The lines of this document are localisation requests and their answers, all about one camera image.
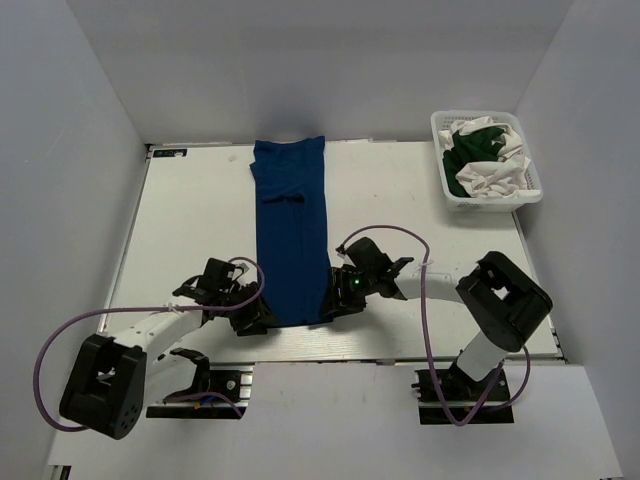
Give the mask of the blue t shirt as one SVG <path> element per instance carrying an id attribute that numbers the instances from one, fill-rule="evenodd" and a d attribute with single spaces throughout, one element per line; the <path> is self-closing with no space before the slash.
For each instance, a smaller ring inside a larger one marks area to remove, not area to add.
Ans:
<path id="1" fill-rule="evenodd" d="M 278 327 L 322 322 L 330 270 L 324 150 L 323 136 L 254 145 L 257 259 Z"/>

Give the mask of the white t shirt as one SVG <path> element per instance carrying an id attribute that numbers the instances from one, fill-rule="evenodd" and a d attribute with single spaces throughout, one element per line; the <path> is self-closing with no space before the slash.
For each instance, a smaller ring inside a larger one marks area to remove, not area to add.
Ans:
<path id="1" fill-rule="evenodd" d="M 507 123 L 499 123 L 491 117 L 472 120 L 473 131 L 489 126 L 502 127 L 505 145 L 499 151 L 497 162 L 468 163 L 456 174 L 456 179 L 466 190 L 468 198 L 516 198 L 527 194 L 529 189 L 526 172 L 531 159 L 526 155 L 521 136 Z"/>

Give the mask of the dark green t shirt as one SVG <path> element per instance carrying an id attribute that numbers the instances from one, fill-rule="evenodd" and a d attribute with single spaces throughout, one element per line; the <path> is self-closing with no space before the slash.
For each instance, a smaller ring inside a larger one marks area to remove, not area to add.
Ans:
<path id="1" fill-rule="evenodd" d="M 452 147 L 446 147 L 442 164 L 449 192 L 458 198 L 468 198 L 466 190 L 456 179 L 464 166 L 473 162 L 497 162 L 499 151 L 505 145 L 502 127 L 489 126 L 472 133 L 452 134 Z"/>

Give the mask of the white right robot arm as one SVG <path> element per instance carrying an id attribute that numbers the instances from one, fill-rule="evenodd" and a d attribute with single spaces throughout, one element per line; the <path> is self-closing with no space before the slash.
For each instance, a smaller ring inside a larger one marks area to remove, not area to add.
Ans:
<path id="1" fill-rule="evenodd" d="M 324 320 L 364 311 L 366 298 L 375 294 L 408 301 L 425 293 L 466 307 L 479 333 L 456 357 L 447 379 L 466 399 L 486 389 L 495 367 L 524 349 L 553 308 L 551 297 L 498 251 L 485 254 L 468 273 L 460 265 L 430 269 L 412 257 L 393 261 L 368 237 L 338 252 L 343 264 L 330 269 L 321 307 Z"/>

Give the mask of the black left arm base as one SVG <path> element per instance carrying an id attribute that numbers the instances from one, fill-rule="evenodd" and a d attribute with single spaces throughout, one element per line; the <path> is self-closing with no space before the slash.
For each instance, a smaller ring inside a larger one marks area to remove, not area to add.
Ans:
<path id="1" fill-rule="evenodd" d="M 145 416 L 238 420 L 248 407 L 252 383 L 251 366 L 217 365 L 196 350 L 174 348 L 152 364 Z"/>

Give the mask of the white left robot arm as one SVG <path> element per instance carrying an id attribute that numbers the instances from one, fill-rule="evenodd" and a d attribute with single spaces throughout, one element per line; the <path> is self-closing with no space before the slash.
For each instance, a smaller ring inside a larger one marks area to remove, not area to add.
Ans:
<path id="1" fill-rule="evenodd" d="M 234 408 L 216 387 L 209 358 L 180 346 L 187 335 L 216 318 L 239 330 L 256 327 L 269 313 L 263 300 L 265 274 L 244 283 L 253 260 L 211 258 L 204 271 L 183 281 L 160 307 L 113 335 L 93 334 L 79 349 L 59 403 L 59 414 L 82 429 L 122 439 L 151 403 L 221 403 Z"/>

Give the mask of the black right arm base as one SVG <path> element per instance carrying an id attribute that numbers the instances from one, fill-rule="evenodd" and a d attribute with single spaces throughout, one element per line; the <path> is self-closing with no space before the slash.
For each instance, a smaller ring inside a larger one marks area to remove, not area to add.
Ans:
<path id="1" fill-rule="evenodd" d="M 496 368 L 481 382 L 462 381 L 449 369 L 437 369 L 436 374 L 451 413 L 458 421 L 462 421 L 481 398 L 490 385 Z M 439 399 L 436 395 L 430 371 L 415 370 L 415 380 L 411 387 L 417 395 L 420 424 L 423 426 L 450 425 Z M 500 369 L 496 383 L 489 392 L 483 406 L 469 422 L 470 425 L 513 424 L 514 414 L 511 406 L 498 409 L 498 406 L 511 399 L 511 392 L 503 368 Z"/>

